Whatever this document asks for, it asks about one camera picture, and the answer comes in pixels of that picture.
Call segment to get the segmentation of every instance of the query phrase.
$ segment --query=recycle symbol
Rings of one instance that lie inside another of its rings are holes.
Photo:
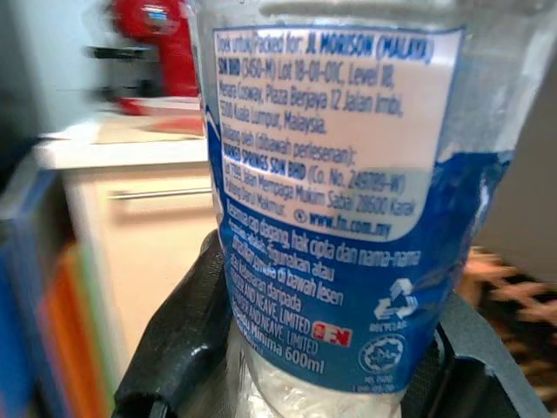
[[[391,286],[391,297],[379,299],[373,311],[378,320],[390,320],[394,315],[403,320],[418,308],[418,300],[412,296],[413,284],[409,279],[397,279]]]

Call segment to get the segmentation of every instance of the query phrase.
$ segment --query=clear plastic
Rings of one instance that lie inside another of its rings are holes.
[[[465,26],[439,161],[458,152],[514,150],[545,74],[557,30],[554,0],[192,0],[189,13],[198,78],[209,109],[218,108],[215,28],[361,24],[444,30]],[[218,113],[212,116],[218,124]],[[490,198],[487,195],[481,210]],[[215,207],[223,210],[220,204]],[[348,394],[319,388],[277,369],[247,342],[243,347],[247,373],[242,374],[240,399],[244,403],[240,402],[238,418],[399,417],[403,393]]]

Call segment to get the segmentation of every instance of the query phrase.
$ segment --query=bottle label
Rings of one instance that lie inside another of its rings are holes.
[[[395,393],[431,341],[478,208],[456,207],[471,194],[454,182],[472,176],[473,195],[486,167],[437,161],[462,35],[215,30],[208,136],[232,307],[286,372]]]

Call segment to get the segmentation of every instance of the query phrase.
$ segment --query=halal logo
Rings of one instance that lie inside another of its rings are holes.
[[[388,372],[400,363],[405,339],[401,335],[386,335],[371,340],[359,352],[359,364],[367,372]]]

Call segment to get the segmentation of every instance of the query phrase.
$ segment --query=red object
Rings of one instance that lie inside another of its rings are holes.
[[[197,116],[174,118],[147,126],[147,131],[185,133],[189,135],[203,135],[203,118],[201,113]]]
[[[313,322],[312,337],[333,344],[335,346],[350,347],[352,343],[352,329],[341,328],[321,321]]]
[[[125,115],[147,116],[147,110],[135,98],[117,98],[116,103]]]
[[[114,0],[113,6],[116,26],[125,36],[158,47],[166,94],[196,97],[184,0]]]

